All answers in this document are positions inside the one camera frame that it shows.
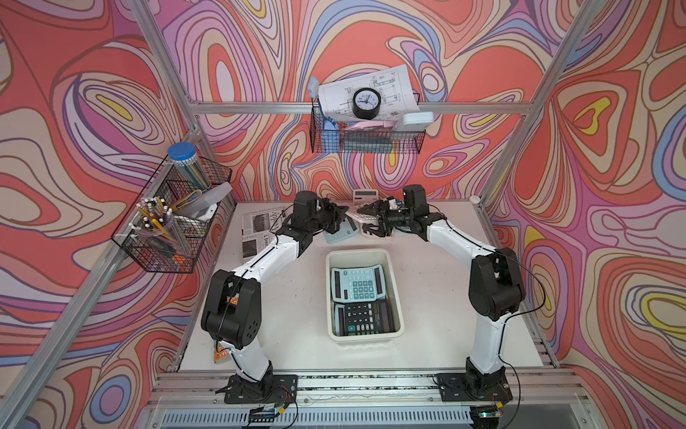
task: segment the colorful swirl wallpaper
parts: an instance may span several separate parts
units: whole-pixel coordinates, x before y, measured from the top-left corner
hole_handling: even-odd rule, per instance
[[[422,100],[531,100],[573,1],[160,3],[157,22],[192,100],[309,101],[322,82],[407,65]],[[416,154],[312,154],[309,115],[207,115],[200,123],[245,200],[302,189],[349,199],[421,183],[434,198],[478,194],[519,116],[441,115]]]
[[[121,1],[0,1],[0,396],[186,131]],[[227,220],[193,275],[121,265],[24,429],[133,425]]]
[[[431,102],[530,101],[580,0],[148,0],[193,100],[309,101],[407,65]],[[611,428],[686,421],[686,4],[608,0],[488,212]],[[244,200],[481,192],[520,120],[441,115],[419,155],[312,154],[307,115],[199,118]],[[187,127],[128,0],[0,0],[0,395]],[[192,275],[122,265],[26,428],[126,429],[180,344]],[[532,303],[540,302],[528,283]]]
[[[686,3],[609,1],[488,205],[611,428],[686,425],[685,106]]]

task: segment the white plastic tray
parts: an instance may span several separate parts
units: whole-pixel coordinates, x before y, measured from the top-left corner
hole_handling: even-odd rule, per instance
[[[333,333],[333,308],[331,306],[331,269],[332,268],[359,268],[381,264],[383,267],[383,278],[386,280],[386,299],[391,307],[393,316],[393,326],[396,332],[387,334],[336,336]],[[390,254],[382,248],[361,248],[349,251],[334,251],[327,255],[327,327],[332,340],[337,343],[374,343],[377,341],[388,341],[397,338],[405,331],[405,321],[403,320],[403,310],[400,307],[398,298],[395,275],[393,274],[393,264],[390,261]]]

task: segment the cylindrical container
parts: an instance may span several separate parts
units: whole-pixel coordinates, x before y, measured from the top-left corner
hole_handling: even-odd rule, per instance
[[[186,236],[181,230],[175,216],[168,216],[166,221],[161,223],[160,226],[162,226],[162,228],[154,227],[152,229],[147,229],[143,227],[137,231],[137,234],[151,247],[165,251],[166,253],[169,253],[170,256],[173,256],[174,254],[191,256],[191,247],[189,246],[188,241],[186,241]]]
[[[206,191],[212,187],[207,172],[202,167],[196,149],[187,141],[171,145],[167,149],[169,158],[194,189]]]

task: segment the small orange label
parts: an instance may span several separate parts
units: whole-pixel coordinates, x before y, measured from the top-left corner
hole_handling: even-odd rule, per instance
[[[228,356],[228,349],[223,348],[221,345],[217,345],[217,349],[215,349],[215,363],[224,361]]]

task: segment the black clock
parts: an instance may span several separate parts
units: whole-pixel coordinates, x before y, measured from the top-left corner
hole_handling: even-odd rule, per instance
[[[353,96],[353,114],[360,119],[374,119],[381,108],[381,95],[371,88],[358,89]]]

